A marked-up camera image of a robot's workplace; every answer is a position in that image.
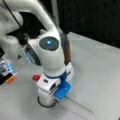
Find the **table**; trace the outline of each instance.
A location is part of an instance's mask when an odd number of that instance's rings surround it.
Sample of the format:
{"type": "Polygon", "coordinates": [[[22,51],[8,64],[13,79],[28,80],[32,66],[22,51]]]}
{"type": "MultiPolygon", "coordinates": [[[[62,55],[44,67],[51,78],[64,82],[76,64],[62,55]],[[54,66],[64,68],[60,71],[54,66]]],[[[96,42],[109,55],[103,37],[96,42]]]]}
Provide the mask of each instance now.
{"type": "Polygon", "coordinates": [[[118,120],[120,117],[120,50],[70,32],[75,77],[58,106],[37,103],[34,74],[42,67],[28,64],[10,85],[0,86],[0,120],[118,120]]]}

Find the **blue gripper part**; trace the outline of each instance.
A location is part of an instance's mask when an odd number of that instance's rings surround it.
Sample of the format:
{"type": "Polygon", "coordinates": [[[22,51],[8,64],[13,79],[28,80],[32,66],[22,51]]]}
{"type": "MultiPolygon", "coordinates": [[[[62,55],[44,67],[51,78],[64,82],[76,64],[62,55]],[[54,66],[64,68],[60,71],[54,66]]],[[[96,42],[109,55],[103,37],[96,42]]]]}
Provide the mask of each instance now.
{"type": "Polygon", "coordinates": [[[71,85],[65,81],[64,83],[62,83],[62,87],[58,87],[57,91],[54,93],[54,97],[61,101],[65,95],[68,93],[68,91],[70,90],[71,85]]]}

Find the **red object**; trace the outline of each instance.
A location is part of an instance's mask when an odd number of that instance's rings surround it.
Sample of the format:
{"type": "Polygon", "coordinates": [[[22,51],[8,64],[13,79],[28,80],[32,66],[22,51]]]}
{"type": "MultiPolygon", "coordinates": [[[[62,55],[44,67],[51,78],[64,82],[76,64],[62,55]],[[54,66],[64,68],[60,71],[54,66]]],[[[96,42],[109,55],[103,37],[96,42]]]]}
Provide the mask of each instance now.
{"type": "Polygon", "coordinates": [[[38,81],[40,79],[40,75],[33,75],[32,79],[34,81],[38,81]]]}

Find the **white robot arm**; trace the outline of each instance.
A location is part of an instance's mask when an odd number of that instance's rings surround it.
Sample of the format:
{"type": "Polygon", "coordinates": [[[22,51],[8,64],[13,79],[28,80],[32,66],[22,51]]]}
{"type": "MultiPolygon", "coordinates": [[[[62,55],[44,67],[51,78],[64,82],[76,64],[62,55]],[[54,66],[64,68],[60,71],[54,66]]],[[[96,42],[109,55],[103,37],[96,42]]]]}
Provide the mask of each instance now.
{"type": "Polygon", "coordinates": [[[47,30],[37,39],[29,40],[28,48],[35,53],[38,62],[40,60],[44,68],[44,72],[37,82],[38,101],[43,106],[53,106],[54,101],[60,101],[69,91],[70,84],[68,81],[74,75],[72,63],[70,62],[67,66],[64,64],[65,58],[62,46],[65,44],[66,36],[55,26],[39,0],[1,0],[0,44],[8,58],[12,58],[11,60],[16,64],[25,63],[26,59],[20,49],[18,40],[12,36],[6,36],[6,34],[18,29],[19,26],[7,10],[5,3],[19,21],[20,26],[22,26],[23,20],[18,12],[30,12],[40,20],[47,30]]]}

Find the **cable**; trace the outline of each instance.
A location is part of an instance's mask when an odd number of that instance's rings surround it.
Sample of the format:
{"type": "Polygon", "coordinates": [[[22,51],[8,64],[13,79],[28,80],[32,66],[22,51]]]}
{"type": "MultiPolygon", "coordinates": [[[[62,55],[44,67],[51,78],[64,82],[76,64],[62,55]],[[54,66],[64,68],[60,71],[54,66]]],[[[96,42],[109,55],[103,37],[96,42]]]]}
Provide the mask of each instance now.
{"type": "Polygon", "coordinates": [[[45,105],[43,105],[41,102],[40,102],[40,97],[38,96],[38,103],[39,103],[39,105],[41,105],[42,107],[45,107],[45,108],[52,108],[52,107],[55,107],[58,103],[59,103],[59,101],[57,100],[57,99],[55,99],[54,101],[53,101],[53,104],[51,105],[51,106],[45,106],[45,105]]]}

